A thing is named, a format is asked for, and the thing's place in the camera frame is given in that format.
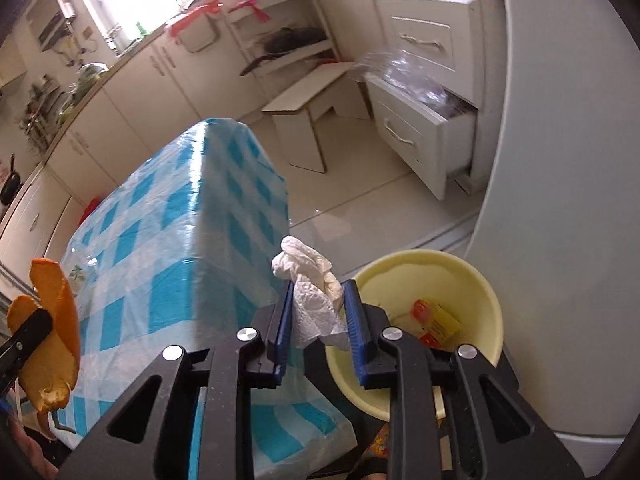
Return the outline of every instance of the yellow trash bin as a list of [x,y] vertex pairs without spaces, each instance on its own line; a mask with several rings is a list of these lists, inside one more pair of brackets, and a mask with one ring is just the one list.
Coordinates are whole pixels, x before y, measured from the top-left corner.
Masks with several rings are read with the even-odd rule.
[[[471,343],[497,365],[503,337],[500,304],[484,276],[464,260],[440,251],[400,251],[376,260],[354,279],[362,302],[383,308],[389,319],[409,312],[420,298],[439,302],[462,326],[445,349]],[[363,412],[389,420],[389,390],[365,390],[353,371],[350,352],[334,346],[325,351],[341,392]],[[439,388],[434,388],[434,398],[437,417],[444,418]]]

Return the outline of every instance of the blue and white checkered tablecloth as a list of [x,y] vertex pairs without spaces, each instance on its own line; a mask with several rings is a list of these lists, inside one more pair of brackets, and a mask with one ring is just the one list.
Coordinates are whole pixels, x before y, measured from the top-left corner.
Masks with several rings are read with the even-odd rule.
[[[60,439],[75,447],[168,344],[206,348],[273,303],[281,281],[271,259],[288,221],[283,178],[233,120],[196,124],[111,193],[62,261],[82,359],[59,411],[78,435]],[[356,444],[349,421],[303,376],[302,353],[290,354],[283,386],[252,394],[256,478],[306,478]]]

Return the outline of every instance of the crumpled tissue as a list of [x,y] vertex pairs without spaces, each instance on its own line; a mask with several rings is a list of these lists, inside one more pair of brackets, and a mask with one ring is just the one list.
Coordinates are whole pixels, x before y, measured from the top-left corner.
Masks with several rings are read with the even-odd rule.
[[294,282],[296,347],[305,348],[320,338],[325,345],[348,350],[347,326],[338,316],[344,293],[331,272],[331,262],[293,236],[285,236],[280,247],[282,252],[272,260],[271,270],[277,278]]

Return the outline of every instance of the white refrigerator door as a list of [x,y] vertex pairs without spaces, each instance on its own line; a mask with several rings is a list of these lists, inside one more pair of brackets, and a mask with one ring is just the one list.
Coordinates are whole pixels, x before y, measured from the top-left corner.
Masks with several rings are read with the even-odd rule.
[[497,159],[467,259],[555,431],[640,412],[640,51],[608,0],[506,0]]

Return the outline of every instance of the stool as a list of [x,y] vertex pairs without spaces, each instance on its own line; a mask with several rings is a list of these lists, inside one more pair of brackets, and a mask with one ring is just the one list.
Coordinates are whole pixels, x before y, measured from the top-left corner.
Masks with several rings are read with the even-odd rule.
[[292,166],[325,172],[314,121],[330,108],[340,117],[370,118],[358,84],[344,76],[352,66],[321,65],[262,109],[273,117],[284,156]]

